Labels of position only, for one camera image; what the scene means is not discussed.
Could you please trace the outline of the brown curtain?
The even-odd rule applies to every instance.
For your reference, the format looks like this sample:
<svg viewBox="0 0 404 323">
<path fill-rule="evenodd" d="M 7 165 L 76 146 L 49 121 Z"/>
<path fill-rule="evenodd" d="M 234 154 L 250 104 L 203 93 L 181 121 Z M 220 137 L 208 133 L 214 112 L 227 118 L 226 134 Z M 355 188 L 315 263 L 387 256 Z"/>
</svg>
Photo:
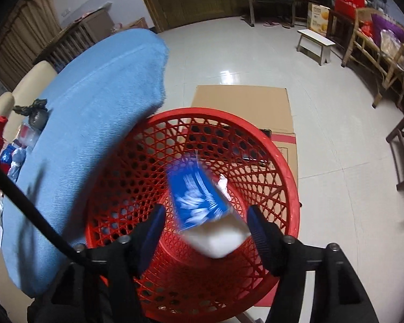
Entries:
<svg viewBox="0 0 404 323">
<path fill-rule="evenodd" d="M 0 25 L 0 82 L 13 90 L 60 31 L 54 0 L 18 0 Z"/>
</svg>

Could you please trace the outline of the rattan chair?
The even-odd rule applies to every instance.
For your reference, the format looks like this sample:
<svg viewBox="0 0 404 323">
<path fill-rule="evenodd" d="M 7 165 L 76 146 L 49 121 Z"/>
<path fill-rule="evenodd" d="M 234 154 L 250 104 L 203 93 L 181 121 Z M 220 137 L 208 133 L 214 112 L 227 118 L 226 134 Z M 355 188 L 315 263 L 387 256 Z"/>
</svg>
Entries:
<svg viewBox="0 0 404 323">
<path fill-rule="evenodd" d="M 400 104 L 404 97 L 404 43 L 401 43 L 393 32 L 383 30 L 380 47 L 377 47 L 372 35 L 373 13 L 385 17 L 404 30 L 399 22 L 379 10 L 370 7 L 356 9 L 353 31 L 342 59 L 342 67 L 355 62 L 376 76 L 377 94 L 372 103 L 375 108 L 383 96 L 394 88 L 396 82 L 401 85 L 397 103 Z"/>
</svg>

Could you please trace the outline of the blue table cloth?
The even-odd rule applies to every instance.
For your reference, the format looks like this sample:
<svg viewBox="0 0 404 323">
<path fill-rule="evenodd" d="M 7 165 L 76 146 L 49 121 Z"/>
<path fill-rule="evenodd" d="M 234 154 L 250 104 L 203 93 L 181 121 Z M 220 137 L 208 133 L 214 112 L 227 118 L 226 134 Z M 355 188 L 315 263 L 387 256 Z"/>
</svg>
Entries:
<svg viewBox="0 0 404 323">
<path fill-rule="evenodd" d="M 72 60 L 42 92 L 49 119 L 16 184 L 68 244 L 85 241 L 85 203 L 106 160 L 163 106 L 168 54 L 153 32 L 122 31 Z"/>
</svg>

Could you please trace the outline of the light blue face mask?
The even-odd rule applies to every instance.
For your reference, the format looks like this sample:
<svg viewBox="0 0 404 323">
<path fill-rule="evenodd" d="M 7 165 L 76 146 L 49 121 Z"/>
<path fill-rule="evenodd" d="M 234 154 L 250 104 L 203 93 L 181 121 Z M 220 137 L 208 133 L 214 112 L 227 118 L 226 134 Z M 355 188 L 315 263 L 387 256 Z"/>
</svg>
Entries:
<svg viewBox="0 0 404 323">
<path fill-rule="evenodd" d="M 2 170 L 7 174 L 8 178 L 16 183 L 19 172 L 25 158 L 27 156 L 26 149 L 23 147 L 16 147 L 9 144 L 0 155 L 0 164 Z"/>
</svg>

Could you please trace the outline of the purple cushion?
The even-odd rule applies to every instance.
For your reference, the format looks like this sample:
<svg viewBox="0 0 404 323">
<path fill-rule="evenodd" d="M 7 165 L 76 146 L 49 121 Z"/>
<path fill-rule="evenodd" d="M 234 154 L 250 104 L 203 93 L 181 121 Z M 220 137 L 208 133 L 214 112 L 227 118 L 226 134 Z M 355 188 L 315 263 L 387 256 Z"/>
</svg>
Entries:
<svg viewBox="0 0 404 323">
<path fill-rule="evenodd" d="M 404 30 L 400 28 L 398 25 L 390 22 L 385 17 L 373 13 L 371 15 L 372 25 L 373 25 L 373 40 L 377 47 L 380 47 L 381 43 L 381 32 L 383 30 L 391 31 L 395 35 L 395 37 L 401 42 L 404 43 Z"/>
</svg>

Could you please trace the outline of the cardboard box by wall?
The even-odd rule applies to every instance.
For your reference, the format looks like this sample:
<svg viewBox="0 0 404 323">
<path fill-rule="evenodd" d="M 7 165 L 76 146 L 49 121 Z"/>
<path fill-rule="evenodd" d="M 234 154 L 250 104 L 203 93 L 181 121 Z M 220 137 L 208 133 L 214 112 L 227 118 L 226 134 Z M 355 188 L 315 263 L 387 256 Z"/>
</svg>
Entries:
<svg viewBox="0 0 404 323">
<path fill-rule="evenodd" d="M 121 31 L 129 30 L 129 29 L 149 29 L 148 24 L 144 17 L 139 18 L 136 21 L 133 21 L 121 28 Z"/>
</svg>

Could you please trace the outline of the beige leather sofa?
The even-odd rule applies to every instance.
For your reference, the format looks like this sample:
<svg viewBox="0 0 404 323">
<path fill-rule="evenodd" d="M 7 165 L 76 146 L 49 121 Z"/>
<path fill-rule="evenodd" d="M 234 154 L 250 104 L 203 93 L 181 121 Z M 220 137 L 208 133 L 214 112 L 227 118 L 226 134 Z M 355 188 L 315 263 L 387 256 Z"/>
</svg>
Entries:
<svg viewBox="0 0 404 323">
<path fill-rule="evenodd" d="M 39 99 L 42 92 L 57 76 L 57 72 L 47 61 L 41 61 L 29 70 L 14 90 L 0 96 L 0 115 L 7 117 L 8 122 L 3 131 L 3 138 L 11 142 L 16 138 L 25 116 L 16 114 L 14 106 L 26 107 Z"/>
</svg>

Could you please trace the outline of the clear plastic tray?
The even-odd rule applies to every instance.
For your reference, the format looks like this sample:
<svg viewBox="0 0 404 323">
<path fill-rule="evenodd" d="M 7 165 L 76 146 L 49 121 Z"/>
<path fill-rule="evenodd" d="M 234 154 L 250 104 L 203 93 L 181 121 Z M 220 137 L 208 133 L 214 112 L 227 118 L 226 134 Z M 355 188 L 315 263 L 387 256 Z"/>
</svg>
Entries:
<svg viewBox="0 0 404 323">
<path fill-rule="evenodd" d="M 18 129 L 16 140 L 20 145 L 27 149 L 33 149 L 41 135 L 41 132 L 31 127 L 29 124 L 22 123 Z"/>
</svg>

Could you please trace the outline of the blue white carton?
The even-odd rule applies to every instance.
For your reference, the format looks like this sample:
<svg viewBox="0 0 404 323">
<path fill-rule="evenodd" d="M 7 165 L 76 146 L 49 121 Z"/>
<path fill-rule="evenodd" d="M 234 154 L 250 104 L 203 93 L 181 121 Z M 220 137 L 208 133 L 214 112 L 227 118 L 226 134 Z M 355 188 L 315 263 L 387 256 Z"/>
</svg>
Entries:
<svg viewBox="0 0 404 323">
<path fill-rule="evenodd" d="M 224 258 L 250 236 L 231 204 L 228 179 L 214 179 L 198 156 L 185 154 L 168 165 L 168 187 L 184 242 L 212 259 Z"/>
</svg>

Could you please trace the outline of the yellow printed carton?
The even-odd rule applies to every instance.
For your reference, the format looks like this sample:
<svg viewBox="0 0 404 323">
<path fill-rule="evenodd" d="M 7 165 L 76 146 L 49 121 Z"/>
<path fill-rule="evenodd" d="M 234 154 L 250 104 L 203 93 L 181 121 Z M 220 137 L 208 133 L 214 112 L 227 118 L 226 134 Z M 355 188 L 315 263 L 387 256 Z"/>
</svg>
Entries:
<svg viewBox="0 0 404 323">
<path fill-rule="evenodd" d="M 307 28 L 325 37 L 329 14 L 330 9 L 328 7 L 310 2 L 307 12 Z"/>
</svg>

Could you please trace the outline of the black plastic bag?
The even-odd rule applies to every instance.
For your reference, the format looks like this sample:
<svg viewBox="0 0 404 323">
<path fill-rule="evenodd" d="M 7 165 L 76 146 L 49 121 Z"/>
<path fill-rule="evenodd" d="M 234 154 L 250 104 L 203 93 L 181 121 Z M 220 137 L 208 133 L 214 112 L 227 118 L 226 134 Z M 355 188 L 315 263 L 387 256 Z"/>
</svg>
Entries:
<svg viewBox="0 0 404 323">
<path fill-rule="evenodd" d="M 29 106 L 14 106 L 13 111 L 16 114 L 28 117 L 28 123 L 32 128 L 44 130 L 49 119 L 49 111 L 46 108 L 46 99 L 36 99 Z"/>
</svg>

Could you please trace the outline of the flat cardboard on floor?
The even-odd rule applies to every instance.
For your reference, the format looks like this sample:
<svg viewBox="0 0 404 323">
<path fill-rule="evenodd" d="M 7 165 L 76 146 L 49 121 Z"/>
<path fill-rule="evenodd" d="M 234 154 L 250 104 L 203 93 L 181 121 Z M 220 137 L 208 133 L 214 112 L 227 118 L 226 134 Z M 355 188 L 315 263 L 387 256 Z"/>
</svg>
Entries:
<svg viewBox="0 0 404 323">
<path fill-rule="evenodd" d="M 229 112 L 269 136 L 298 182 L 298 153 L 290 101 L 285 88 L 250 85 L 198 85 L 191 103 Z"/>
</svg>

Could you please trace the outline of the wooden radiator cover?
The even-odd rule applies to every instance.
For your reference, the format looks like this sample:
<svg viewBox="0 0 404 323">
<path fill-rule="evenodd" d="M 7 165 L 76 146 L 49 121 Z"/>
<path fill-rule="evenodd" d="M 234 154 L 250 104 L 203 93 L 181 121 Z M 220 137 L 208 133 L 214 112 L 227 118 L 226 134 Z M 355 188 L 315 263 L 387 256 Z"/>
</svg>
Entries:
<svg viewBox="0 0 404 323">
<path fill-rule="evenodd" d="M 94 44 L 111 36 L 113 26 L 105 8 L 89 12 L 59 32 L 38 54 L 33 65 L 47 61 L 59 73 Z"/>
</svg>

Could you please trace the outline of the red gift bag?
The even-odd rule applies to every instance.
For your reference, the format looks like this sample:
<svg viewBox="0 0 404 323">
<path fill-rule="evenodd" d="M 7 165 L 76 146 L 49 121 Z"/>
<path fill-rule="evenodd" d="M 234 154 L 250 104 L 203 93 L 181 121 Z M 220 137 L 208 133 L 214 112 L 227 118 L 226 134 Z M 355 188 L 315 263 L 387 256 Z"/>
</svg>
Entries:
<svg viewBox="0 0 404 323">
<path fill-rule="evenodd" d="M 365 0 L 335 0 L 334 2 L 334 10 L 351 19 L 356 17 L 356 9 L 364 7 Z"/>
</svg>

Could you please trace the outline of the red mesh trash basket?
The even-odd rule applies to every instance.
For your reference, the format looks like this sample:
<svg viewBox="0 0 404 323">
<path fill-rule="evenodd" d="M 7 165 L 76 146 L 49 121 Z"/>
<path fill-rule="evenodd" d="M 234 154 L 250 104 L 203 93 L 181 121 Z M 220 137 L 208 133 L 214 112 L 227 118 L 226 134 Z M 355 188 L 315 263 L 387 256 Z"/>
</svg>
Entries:
<svg viewBox="0 0 404 323">
<path fill-rule="evenodd" d="M 256 206 L 286 235 L 300 222 L 298 191 L 273 135 L 241 117 L 174 109 L 140 122 L 107 161 L 86 204 L 90 248 L 105 247 L 165 207 L 165 226 L 136 292 L 157 322 L 221 322 L 256 305 L 277 284 L 244 237 L 217 259 L 185 240 L 221 217 Z"/>
</svg>

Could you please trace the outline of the small white stool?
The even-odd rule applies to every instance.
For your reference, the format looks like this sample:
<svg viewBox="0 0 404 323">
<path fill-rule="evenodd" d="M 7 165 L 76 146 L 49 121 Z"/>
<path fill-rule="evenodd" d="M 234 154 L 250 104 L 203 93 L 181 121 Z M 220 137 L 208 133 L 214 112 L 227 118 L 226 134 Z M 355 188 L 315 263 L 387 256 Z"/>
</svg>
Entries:
<svg viewBox="0 0 404 323">
<path fill-rule="evenodd" d="M 318 34 L 311 29 L 300 29 L 297 30 L 299 34 L 298 44 L 296 45 L 297 52 L 308 51 L 313 55 L 317 56 L 318 64 L 323 66 L 330 63 L 330 56 L 335 42 Z M 308 48 L 307 44 L 311 44 L 318 47 L 318 52 L 312 48 Z"/>
</svg>

